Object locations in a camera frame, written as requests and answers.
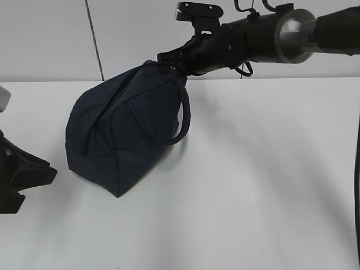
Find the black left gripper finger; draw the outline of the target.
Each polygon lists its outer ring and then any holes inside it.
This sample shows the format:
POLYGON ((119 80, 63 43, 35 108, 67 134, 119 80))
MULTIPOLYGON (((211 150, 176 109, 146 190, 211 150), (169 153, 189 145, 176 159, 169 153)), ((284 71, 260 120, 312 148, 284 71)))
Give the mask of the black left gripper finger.
POLYGON ((57 170, 49 162, 24 151, 14 151, 10 164, 10 186, 15 191, 50 185, 57 176, 57 170))
POLYGON ((25 196, 19 193, 1 196, 1 214, 17 214, 25 196))

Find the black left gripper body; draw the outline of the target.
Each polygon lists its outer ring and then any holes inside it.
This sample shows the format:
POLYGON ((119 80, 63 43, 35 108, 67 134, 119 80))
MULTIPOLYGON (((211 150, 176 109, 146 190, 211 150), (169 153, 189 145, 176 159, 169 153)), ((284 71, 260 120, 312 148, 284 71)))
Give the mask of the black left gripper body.
POLYGON ((1 194, 18 194, 12 186, 17 172, 19 148, 11 143, 1 131, 1 194))

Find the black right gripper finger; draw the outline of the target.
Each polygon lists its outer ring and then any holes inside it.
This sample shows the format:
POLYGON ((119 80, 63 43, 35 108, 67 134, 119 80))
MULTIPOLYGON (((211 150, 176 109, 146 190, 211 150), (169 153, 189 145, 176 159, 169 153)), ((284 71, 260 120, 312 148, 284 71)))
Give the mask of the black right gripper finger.
POLYGON ((184 69, 183 53, 183 47, 168 52, 161 52, 157 54, 157 61, 160 64, 168 65, 175 69, 184 69))

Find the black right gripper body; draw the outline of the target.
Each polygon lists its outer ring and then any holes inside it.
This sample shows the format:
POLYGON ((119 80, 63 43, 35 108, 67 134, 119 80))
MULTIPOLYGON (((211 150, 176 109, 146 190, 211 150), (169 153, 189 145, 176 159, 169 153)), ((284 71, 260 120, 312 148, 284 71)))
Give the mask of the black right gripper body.
POLYGON ((223 68, 249 75, 250 72, 240 70, 241 65, 250 69, 245 45, 245 33, 224 24, 213 34, 193 37, 189 44, 183 46, 181 64, 189 75, 204 75, 223 68))

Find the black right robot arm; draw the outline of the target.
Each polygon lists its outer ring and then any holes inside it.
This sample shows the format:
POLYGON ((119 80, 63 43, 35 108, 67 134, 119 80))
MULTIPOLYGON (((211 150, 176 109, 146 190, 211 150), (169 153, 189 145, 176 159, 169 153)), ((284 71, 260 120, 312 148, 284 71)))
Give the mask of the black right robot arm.
POLYGON ((186 75, 201 76, 228 68, 250 77, 254 62, 300 64, 314 53, 359 54, 359 7, 315 17, 292 3, 269 7, 261 15, 221 24, 221 7, 179 2, 176 19, 192 24, 194 34, 183 46, 158 54, 157 61, 186 75))

